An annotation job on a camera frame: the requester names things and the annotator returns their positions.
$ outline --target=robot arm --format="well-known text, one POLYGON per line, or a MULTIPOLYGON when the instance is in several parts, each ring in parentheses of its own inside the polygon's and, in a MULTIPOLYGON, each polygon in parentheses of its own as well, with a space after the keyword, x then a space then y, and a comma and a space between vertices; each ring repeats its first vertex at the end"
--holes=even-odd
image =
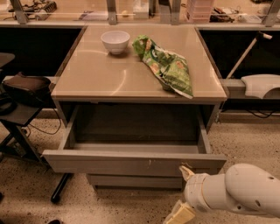
POLYGON ((194 210, 280 218, 280 180, 252 164, 235 164, 213 176, 188 173, 186 181, 185 201, 194 210))

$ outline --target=green snack bag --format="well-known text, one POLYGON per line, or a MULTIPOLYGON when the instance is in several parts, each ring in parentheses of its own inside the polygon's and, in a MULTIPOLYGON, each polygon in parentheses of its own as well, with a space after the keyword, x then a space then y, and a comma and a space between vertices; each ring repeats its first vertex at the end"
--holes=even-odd
POLYGON ((160 80, 164 90, 193 98, 188 66, 183 56, 157 46, 146 35, 139 35, 132 45, 141 60, 160 80))

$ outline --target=speckled floor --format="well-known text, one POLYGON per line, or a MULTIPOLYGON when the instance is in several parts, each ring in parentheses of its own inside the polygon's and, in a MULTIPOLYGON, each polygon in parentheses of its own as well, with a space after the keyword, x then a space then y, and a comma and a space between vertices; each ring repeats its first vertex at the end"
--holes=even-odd
MULTIPOLYGON (((54 132, 58 121, 40 115, 32 124, 54 132)), ((279 124, 279 116, 260 119, 250 114, 222 114, 220 123, 212 126, 209 140, 214 153, 227 156, 223 170, 236 163, 250 163, 280 178, 279 124)), ((56 135, 49 136, 30 129, 30 139, 39 151, 56 149, 64 130, 61 128, 56 135)), ((0 139, 3 139, 6 132, 2 126, 0 131, 0 139)), ((0 202, 0 219, 6 224, 43 224, 57 218, 65 224, 158 224, 181 198, 180 192, 171 191, 95 191, 85 174, 75 174, 67 182, 60 202, 54 205, 50 198, 61 174, 10 157, 3 159, 0 169, 0 192, 4 195, 0 202)), ((280 220, 214 211, 197 213, 189 223, 275 224, 280 220)))

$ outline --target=cable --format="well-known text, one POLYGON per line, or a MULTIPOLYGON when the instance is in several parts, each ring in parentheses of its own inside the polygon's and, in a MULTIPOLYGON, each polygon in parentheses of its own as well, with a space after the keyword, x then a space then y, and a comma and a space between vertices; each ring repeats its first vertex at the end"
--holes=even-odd
POLYGON ((34 129, 36 129, 36 130, 38 130, 38 131, 41 131, 41 132, 43 132, 43 133, 45 133, 45 134, 47 134, 47 135, 55 135, 55 134, 58 133, 59 130, 60 130, 60 127, 61 127, 61 120, 60 120, 60 116, 59 116, 58 112, 55 110, 55 108, 53 108, 53 111, 55 112, 56 116, 57 116, 58 119, 59 119, 59 127, 58 127, 57 130, 54 131, 53 133, 46 132, 46 131, 44 131, 44 130, 42 130, 42 129, 39 129, 39 128, 35 127, 35 126, 32 125, 32 124, 29 124, 29 125, 32 126, 34 129))
POLYGON ((33 0, 33 5, 22 5, 23 11, 29 19, 46 20, 52 12, 57 10, 57 4, 54 1, 33 0))
POLYGON ((236 9, 230 8, 230 10, 234 13, 234 14, 239 14, 242 12, 242 7, 240 5, 236 6, 236 9))
POLYGON ((259 117, 259 118, 269 118, 270 116, 280 116, 280 115, 273 115, 274 113, 277 112, 277 110, 272 110, 270 111, 268 114, 267 113, 264 113, 260 110, 257 110, 257 113, 261 114, 261 115, 258 115, 256 112, 253 112, 251 110, 247 110, 249 113, 251 113, 253 116, 256 116, 256 117, 259 117))
POLYGON ((8 19, 10 19, 10 18, 13 18, 14 20, 16 20, 16 17, 14 17, 14 16, 12 16, 12 17, 6 17, 6 18, 4 18, 3 20, 8 20, 8 19))

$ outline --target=white countertop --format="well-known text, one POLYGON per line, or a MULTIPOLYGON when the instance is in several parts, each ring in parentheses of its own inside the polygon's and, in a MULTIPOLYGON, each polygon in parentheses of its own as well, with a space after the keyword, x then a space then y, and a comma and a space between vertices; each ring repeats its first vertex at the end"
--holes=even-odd
POLYGON ((194 26, 189 24, 90 25, 52 91, 52 97, 61 101, 158 98, 190 103, 227 98, 194 26), (125 53, 115 56, 104 48, 100 36, 110 30, 130 34, 125 53), (148 35, 158 46, 186 58, 192 80, 191 100, 162 89, 152 71, 133 51, 132 42, 139 34, 148 35))

